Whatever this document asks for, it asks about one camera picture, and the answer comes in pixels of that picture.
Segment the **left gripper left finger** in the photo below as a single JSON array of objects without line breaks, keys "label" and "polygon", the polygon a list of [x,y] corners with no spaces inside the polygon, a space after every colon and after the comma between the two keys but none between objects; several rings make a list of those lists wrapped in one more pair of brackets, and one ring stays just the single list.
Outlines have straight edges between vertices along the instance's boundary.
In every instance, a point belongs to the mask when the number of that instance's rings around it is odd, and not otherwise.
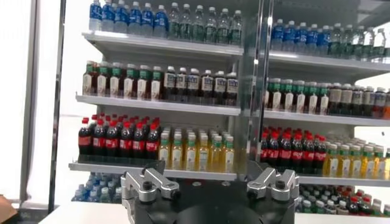
[{"label": "left gripper left finger", "polygon": [[142,203],[152,203],[157,198],[157,193],[163,199],[177,200],[180,197],[179,183],[171,181],[163,176],[165,170],[164,161],[155,161],[146,164],[141,170],[130,170],[121,176],[123,199],[138,197]]}]

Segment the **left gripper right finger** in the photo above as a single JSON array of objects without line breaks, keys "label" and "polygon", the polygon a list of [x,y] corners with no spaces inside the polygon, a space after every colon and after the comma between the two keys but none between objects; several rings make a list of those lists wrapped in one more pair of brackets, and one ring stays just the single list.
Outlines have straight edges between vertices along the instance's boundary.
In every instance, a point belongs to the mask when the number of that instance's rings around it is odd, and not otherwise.
[{"label": "left gripper right finger", "polygon": [[270,193],[276,201],[290,201],[299,197],[299,176],[291,169],[279,173],[267,163],[249,160],[247,163],[247,196],[258,200]]}]

